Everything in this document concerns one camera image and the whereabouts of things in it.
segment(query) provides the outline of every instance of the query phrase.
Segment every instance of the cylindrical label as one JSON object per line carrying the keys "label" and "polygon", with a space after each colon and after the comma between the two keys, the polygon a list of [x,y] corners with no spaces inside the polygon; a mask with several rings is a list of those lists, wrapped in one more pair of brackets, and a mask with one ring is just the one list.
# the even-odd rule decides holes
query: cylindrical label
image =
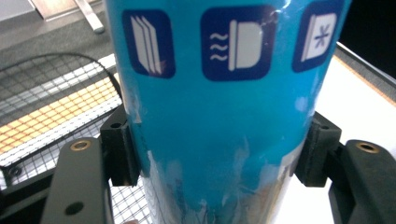
{"label": "cylindrical label", "polygon": [[266,223],[349,0],[106,1],[154,223]]}

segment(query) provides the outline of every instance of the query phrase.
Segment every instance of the black machine part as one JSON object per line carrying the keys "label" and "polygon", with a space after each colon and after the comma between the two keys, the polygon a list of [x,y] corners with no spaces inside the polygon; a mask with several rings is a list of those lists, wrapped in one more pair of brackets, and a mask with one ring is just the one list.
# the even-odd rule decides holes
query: black machine part
{"label": "black machine part", "polygon": [[376,144],[339,143],[341,130],[316,114],[295,174],[307,187],[329,191],[336,224],[396,222],[396,161]]}
{"label": "black machine part", "polygon": [[[140,168],[121,105],[101,136],[61,150],[49,170],[0,192],[0,222],[113,223],[107,180],[133,186]],[[329,192],[336,224],[395,223],[396,161],[382,147],[358,140],[339,143],[341,130],[316,114],[295,174],[307,187]]]}

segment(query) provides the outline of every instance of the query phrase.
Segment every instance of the blue cylinder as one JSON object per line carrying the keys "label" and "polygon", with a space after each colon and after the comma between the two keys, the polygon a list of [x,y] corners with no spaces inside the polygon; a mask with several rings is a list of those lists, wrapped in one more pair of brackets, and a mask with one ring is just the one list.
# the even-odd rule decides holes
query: blue cylinder
{"label": "blue cylinder", "polygon": [[267,223],[349,0],[108,0],[154,223]]}

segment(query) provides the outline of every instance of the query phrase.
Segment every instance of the white surface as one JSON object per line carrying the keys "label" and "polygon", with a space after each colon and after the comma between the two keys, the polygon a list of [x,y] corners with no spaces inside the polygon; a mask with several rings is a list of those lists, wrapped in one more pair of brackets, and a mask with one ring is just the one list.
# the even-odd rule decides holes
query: white surface
{"label": "white surface", "polygon": [[[340,127],[341,142],[370,141],[396,157],[396,106],[391,104],[338,59],[332,59],[320,92],[317,111]],[[326,188],[306,188],[294,176],[280,206],[276,224],[330,224],[332,210]]]}

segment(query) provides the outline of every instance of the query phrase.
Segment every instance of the wire mesh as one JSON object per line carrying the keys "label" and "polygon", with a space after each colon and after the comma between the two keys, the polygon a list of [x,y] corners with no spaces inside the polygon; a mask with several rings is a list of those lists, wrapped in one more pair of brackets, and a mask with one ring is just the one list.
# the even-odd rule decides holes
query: wire mesh
{"label": "wire mesh", "polygon": [[[54,168],[66,142],[98,136],[120,104],[112,74],[83,55],[47,54],[0,69],[0,189]],[[151,223],[140,180],[111,192],[116,223]]]}

